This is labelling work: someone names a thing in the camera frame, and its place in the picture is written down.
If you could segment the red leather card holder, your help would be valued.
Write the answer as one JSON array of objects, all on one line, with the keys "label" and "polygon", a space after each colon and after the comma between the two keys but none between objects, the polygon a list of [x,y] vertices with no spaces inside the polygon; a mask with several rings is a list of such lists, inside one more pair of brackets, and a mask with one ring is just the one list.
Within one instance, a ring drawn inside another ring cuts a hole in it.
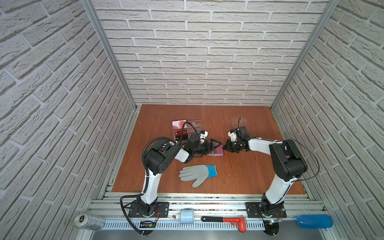
[{"label": "red leather card holder", "polygon": [[224,155],[223,146],[219,143],[210,143],[208,144],[209,152],[207,156],[210,157],[222,157]]}]

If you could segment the clear acrylic card organizer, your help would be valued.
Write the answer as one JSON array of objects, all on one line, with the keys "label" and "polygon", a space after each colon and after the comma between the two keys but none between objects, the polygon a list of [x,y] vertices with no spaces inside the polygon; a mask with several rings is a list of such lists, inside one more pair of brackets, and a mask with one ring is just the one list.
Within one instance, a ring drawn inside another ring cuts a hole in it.
[{"label": "clear acrylic card organizer", "polygon": [[189,123],[190,124],[183,125],[181,129],[173,130],[173,136],[176,142],[186,142],[192,134],[202,130],[201,120],[189,121]]}]

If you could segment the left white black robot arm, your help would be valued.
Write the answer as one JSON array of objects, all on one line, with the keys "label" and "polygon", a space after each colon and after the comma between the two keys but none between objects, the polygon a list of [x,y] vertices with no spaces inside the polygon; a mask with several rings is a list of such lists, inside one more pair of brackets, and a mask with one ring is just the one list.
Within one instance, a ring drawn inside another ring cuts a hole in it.
[{"label": "left white black robot arm", "polygon": [[222,146],[217,140],[208,140],[207,131],[197,130],[195,125],[188,121],[181,121],[181,124],[180,128],[176,128],[180,136],[175,140],[158,137],[145,146],[142,152],[142,163],[146,173],[143,190],[137,195],[121,197],[121,200],[135,198],[134,203],[138,204],[145,216],[151,216],[155,212],[161,176],[173,160],[187,164],[194,158],[209,155]]}]

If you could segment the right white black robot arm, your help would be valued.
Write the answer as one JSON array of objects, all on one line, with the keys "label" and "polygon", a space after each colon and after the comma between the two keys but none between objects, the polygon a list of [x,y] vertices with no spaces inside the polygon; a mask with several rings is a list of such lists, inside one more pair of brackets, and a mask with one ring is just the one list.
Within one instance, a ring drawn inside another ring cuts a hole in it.
[{"label": "right white black robot arm", "polygon": [[277,211],[283,210],[285,196],[294,183],[314,179],[320,173],[320,163],[316,161],[318,171],[314,176],[302,178],[308,170],[308,164],[297,145],[303,148],[305,146],[295,139],[277,141],[251,137],[246,127],[230,130],[228,136],[223,150],[230,153],[259,152],[269,155],[272,159],[275,176],[259,205],[259,211],[264,217],[270,218]]}]

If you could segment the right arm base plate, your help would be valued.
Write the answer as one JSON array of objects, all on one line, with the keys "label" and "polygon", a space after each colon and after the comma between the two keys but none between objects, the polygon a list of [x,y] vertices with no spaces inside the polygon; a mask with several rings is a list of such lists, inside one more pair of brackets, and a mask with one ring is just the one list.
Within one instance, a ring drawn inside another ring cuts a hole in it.
[{"label": "right arm base plate", "polygon": [[266,201],[262,202],[247,202],[246,210],[248,218],[277,218],[284,219],[287,213],[284,207],[284,201],[278,204],[271,205]]}]

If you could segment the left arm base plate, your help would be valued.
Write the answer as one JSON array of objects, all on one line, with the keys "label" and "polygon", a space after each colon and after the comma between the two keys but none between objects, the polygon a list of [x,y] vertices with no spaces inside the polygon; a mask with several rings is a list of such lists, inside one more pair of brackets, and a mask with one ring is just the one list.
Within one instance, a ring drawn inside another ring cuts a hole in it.
[{"label": "left arm base plate", "polygon": [[129,207],[130,218],[167,218],[169,202],[156,202],[150,205],[134,202]]}]

